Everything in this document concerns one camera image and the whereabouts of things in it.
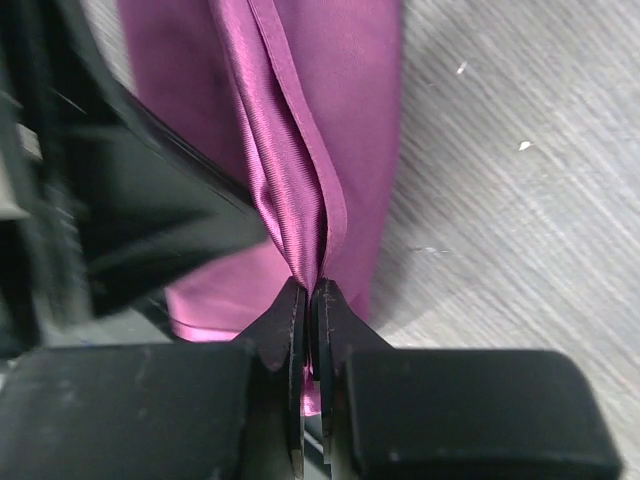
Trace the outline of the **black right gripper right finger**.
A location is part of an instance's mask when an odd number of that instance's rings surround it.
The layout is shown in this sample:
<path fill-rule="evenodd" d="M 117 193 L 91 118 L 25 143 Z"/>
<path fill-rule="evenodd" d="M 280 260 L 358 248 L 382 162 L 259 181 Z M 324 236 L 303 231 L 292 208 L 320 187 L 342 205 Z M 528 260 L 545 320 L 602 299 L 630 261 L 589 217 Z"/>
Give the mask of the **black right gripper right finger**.
<path fill-rule="evenodd" d="M 618 479 L 582 370 L 542 349 L 401 349 L 323 280 L 311 359 L 336 479 Z"/>

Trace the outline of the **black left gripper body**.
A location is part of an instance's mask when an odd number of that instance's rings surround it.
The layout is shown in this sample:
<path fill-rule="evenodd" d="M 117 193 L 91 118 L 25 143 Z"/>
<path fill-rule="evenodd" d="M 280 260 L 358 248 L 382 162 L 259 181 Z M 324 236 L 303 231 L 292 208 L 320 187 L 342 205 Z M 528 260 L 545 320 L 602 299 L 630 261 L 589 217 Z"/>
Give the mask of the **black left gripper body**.
<path fill-rule="evenodd" d="M 95 250 L 89 203 L 72 190 L 85 155 L 69 135 L 95 101 L 81 43 L 94 39 L 77 1 L 1 4 L 1 154 L 18 219 L 1 230 L 1 347 L 30 350 L 47 328 L 67 328 L 91 309 Z"/>

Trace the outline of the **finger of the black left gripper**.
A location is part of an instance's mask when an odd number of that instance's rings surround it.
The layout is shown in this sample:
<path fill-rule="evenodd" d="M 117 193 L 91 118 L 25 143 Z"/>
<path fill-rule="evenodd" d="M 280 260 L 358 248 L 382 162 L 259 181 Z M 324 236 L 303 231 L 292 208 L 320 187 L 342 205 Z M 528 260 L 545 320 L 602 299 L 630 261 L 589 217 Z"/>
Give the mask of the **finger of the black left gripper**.
<path fill-rule="evenodd" d="M 211 260 L 261 243 L 246 187 L 176 135 L 111 74 L 89 31 L 74 49 L 107 118 L 74 126 L 82 262 L 74 312 L 109 315 Z"/>

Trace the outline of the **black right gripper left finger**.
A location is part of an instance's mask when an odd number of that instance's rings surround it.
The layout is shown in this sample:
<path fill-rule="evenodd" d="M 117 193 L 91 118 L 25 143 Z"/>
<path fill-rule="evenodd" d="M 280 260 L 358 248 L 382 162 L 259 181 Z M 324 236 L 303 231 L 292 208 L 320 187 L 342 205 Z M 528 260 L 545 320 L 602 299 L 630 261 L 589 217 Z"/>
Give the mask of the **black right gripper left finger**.
<path fill-rule="evenodd" d="M 1 390 L 5 479 L 300 479 L 306 293 L 229 342 L 41 349 Z"/>

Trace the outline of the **magenta satin napkin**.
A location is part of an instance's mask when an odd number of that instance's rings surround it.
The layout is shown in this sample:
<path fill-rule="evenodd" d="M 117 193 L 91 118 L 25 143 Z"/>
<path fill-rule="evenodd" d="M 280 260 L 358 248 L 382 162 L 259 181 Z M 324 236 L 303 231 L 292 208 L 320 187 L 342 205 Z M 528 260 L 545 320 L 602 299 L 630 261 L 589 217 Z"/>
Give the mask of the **magenta satin napkin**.
<path fill-rule="evenodd" d="M 246 185 L 258 246 L 173 283 L 173 332 L 234 338 L 289 278 L 369 314 L 399 157 L 397 1 L 122 1 L 139 100 Z"/>

